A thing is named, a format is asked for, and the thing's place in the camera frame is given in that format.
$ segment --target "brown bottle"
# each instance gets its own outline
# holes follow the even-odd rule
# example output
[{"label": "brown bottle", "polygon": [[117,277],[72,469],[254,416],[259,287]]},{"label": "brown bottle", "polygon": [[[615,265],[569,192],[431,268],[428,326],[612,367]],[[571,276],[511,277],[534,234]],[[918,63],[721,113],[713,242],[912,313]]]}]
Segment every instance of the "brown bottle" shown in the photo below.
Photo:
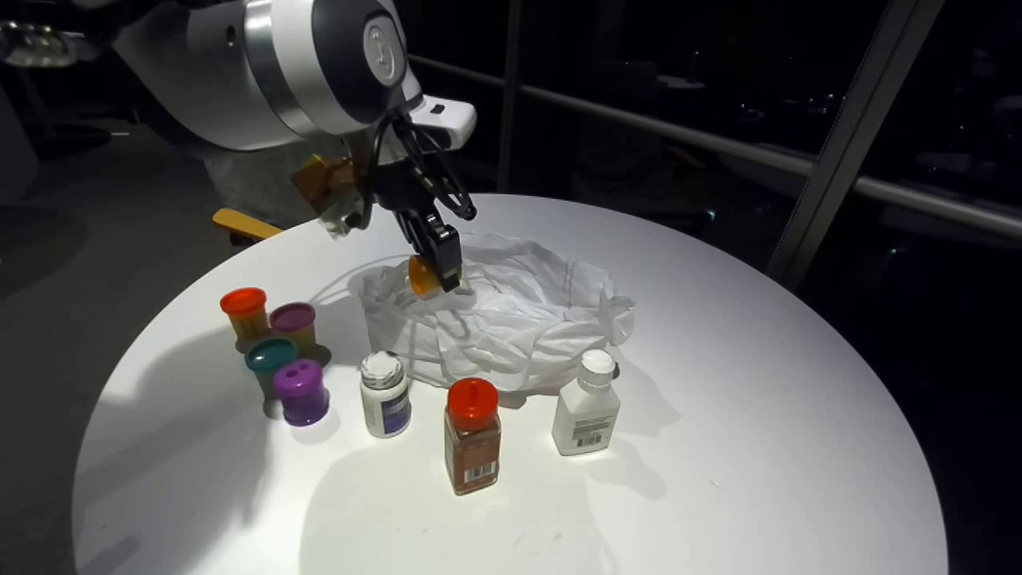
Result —
[{"label": "brown bottle", "polygon": [[502,469],[499,390],[466,378],[448,390],[448,472],[457,494],[484,489]]}]

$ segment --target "red cap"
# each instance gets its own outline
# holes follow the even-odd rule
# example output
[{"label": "red cap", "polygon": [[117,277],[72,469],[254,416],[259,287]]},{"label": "red cap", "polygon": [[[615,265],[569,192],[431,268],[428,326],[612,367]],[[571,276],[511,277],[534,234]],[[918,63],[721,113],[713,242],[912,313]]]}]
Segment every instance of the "red cap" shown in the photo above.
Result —
[{"label": "red cap", "polygon": [[238,287],[221,297],[221,311],[231,316],[254,313],[262,306],[264,306],[264,291],[259,287]]},{"label": "red cap", "polygon": [[484,429],[499,416],[499,390],[489,381],[466,378],[448,390],[448,418],[452,429]]}]

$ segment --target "pill bottle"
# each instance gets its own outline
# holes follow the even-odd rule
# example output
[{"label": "pill bottle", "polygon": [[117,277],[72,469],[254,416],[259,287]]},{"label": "pill bottle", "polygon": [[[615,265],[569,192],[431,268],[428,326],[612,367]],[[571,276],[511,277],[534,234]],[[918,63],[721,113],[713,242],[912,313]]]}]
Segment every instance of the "pill bottle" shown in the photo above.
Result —
[{"label": "pill bottle", "polygon": [[267,329],[293,339],[297,352],[309,359],[317,352],[317,306],[288,302],[267,316]]},{"label": "pill bottle", "polygon": [[276,416],[276,390],[274,390],[274,374],[297,360],[297,344],[285,334],[262,334],[250,352],[246,352],[246,363],[259,381],[262,390],[262,412],[267,418]]},{"label": "pill bottle", "polygon": [[612,381],[620,363],[612,354],[592,349],[577,360],[577,378],[563,387],[553,416],[553,444],[563,458],[595,453],[610,446],[620,398]]},{"label": "pill bottle", "polygon": [[264,326],[264,291],[259,287],[235,287],[221,297],[221,311],[227,313],[235,352],[250,352],[254,339],[267,332]]},{"label": "pill bottle", "polygon": [[359,360],[359,409],[369,436],[398,436],[412,418],[407,378],[391,352]]},{"label": "pill bottle", "polygon": [[285,422],[293,429],[306,429],[328,412],[323,367],[309,359],[297,359],[274,369],[274,390],[285,407]]}]

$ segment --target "white cap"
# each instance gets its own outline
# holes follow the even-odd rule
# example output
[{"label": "white cap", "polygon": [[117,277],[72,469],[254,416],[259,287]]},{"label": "white cap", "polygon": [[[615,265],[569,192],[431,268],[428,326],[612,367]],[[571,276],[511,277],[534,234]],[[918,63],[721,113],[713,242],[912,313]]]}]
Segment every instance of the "white cap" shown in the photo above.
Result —
[{"label": "white cap", "polygon": [[373,387],[373,390],[387,390],[401,382],[405,367],[391,352],[378,352],[369,359],[359,360],[359,382]]},{"label": "white cap", "polygon": [[577,382],[587,390],[608,390],[610,381],[615,381],[620,367],[615,359],[608,354],[603,349],[592,349],[577,360]]}]

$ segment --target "floor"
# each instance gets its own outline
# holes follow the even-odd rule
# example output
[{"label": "floor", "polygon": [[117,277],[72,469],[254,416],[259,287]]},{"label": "floor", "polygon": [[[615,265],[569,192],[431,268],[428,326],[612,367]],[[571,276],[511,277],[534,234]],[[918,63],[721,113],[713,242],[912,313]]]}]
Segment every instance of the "floor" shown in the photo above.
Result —
[{"label": "floor", "polygon": [[77,440],[134,332],[231,257],[197,161],[145,132],[0,204],[0,575],[70,573]]}]

